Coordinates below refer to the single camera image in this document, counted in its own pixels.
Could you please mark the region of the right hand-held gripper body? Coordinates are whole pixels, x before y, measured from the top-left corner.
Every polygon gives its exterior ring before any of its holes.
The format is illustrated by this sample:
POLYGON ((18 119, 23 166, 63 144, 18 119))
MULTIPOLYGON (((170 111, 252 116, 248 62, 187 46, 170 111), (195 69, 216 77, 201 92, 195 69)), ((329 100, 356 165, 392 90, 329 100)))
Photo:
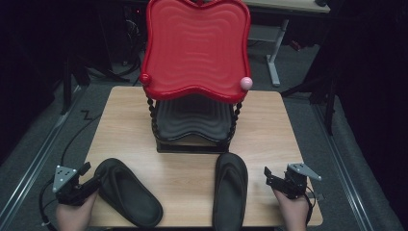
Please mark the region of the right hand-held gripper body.
POLYGON ((295 199, 306 193, 307 178, 318 181, 322 177, 304 163, 288 164, 284 172, 284 183, 280 190, 287 198, 295 199))

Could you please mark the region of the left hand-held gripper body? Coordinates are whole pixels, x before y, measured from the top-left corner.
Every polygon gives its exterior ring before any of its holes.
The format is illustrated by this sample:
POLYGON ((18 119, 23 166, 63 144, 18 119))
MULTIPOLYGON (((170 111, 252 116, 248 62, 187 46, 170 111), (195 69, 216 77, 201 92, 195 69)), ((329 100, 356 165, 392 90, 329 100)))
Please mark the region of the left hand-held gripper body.
POLYGON ((84 192, 84 184, 79 183, 79 169, 56 166, 52 192, 64 205, 82 206, 92 193, 84 192))

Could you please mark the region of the black slipper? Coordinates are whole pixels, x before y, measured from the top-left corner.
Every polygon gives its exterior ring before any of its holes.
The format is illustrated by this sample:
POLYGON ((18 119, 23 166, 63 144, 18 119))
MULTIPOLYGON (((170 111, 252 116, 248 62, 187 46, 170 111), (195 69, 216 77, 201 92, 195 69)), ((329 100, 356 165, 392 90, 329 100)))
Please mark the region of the black slipper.
POLYGON ((101 198, 132 224, 153 228, 160 223, 162 204, 119 159, 103 161, 94 175, 100 177, 101 198))
POLYGON ((242 158, 234 153, 219 155, 212 218, 215 231, 241 231, 247 185, 247 168, 242 158))

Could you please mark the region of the red and black shoe rack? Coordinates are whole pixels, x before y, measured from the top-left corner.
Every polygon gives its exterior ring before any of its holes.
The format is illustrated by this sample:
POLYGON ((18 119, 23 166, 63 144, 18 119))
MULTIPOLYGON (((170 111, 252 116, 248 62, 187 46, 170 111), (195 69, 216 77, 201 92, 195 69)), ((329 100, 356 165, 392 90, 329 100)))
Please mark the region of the red and black shoe rack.
POLYGON ((252 88, 242 0, 150 0, 140 82, 160 152, 224 153, 252 88))

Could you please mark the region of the person's left hand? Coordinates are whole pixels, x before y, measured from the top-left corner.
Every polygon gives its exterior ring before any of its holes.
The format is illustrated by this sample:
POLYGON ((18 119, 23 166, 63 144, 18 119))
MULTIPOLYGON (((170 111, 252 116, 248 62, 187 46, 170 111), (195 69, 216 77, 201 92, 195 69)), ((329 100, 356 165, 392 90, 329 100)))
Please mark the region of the person's left hand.
POLYGON ((86 231, 91 220, 91 214, 98 192, 94 192, 82 206, 59 204, 56 218, 60 231, 86 231))

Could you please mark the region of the person's right hand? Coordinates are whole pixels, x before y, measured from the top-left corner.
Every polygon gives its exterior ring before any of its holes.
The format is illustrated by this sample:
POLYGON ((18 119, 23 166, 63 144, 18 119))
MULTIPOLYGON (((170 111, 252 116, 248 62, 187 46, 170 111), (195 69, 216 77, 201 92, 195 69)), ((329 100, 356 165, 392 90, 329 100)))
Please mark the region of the person's right hand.
POLYGON ((306 220, 309 212, 307 199, 304 196, 289 199, 277 190, 273 190, 273 193, 279 202, 287 231, 307 231, 306 220))

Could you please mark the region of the black metal stand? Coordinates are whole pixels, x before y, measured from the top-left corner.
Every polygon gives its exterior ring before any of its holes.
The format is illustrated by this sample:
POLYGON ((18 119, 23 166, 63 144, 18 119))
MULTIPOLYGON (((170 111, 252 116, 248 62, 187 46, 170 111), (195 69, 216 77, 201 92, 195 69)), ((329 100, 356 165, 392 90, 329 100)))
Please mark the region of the black metal stand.
POLYGON ((73 107, 72 79, 75 79, 78 87, 87 87, 90 84, 88 68, 95 69, 105 77, 118 82, 127 82, 127 79, 122 78, 119 74, 113 73, 108 68, 92 62, 90 59, 81 55, 68 54, 64 60, 64 77, 63 77, 63 110, 65 115, 73 107))
POLYGON ((335 103, 336 86, 339 78, 339 66, 328 64, 317 66, 313 64, 309 69, 306 79, 299 85, 281 92, 282 97, 288 97, 296 92, 310 92, 311 104, 325 104, 323 125, 326 132, 332 135, 332 120, 335 103))

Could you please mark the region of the desk with grey leg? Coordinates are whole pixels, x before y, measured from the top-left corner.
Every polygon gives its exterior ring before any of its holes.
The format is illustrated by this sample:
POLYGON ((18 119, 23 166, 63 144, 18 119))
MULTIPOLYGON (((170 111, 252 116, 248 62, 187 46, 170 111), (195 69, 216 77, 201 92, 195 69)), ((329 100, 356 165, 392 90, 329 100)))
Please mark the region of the desk with grey leg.
POLYGON ((271 84, 279 88, 281 82, 275 60, 286 34, 290 16, 297 13, 327 15, 331 9, 327 5, 319 5, 316 0, 243 0, 243 2, 250 9, 252 17, 249 39, 273 44, 265 59, 271 84))

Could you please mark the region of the aluminium floor rail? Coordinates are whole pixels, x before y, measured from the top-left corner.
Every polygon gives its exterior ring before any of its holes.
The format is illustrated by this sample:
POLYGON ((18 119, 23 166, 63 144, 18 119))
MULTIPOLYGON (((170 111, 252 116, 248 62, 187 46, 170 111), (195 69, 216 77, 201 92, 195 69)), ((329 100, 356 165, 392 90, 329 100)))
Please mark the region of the aluminium floor rail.
POLYGON ((41 229, 38 195, 45 191, 46 201, 54 198, 47 182, 57 164, 76 167, 89 149, 87 87, 76 87, 73 107, 63 115, 63 92, 31 124, 11 157, 0 166, 0 231, 41 229))
POLYGON ((319 122, 319 127, 321 128, 322 133, 324 134, 325 139, 329 145, 330 155, 333 159, 335 169, 338 172, 340 182, 344 189, 345 197, 348 201, 353 215, 356 218, 360 231, 374 231, 361 196, 357 192, 357 189, 354 186, 350 174, 344 164, 341 152, 336 145, 333 136, 328 133, 325 127, 324 116, 320 106, 312 105, 311 108, 319 122))

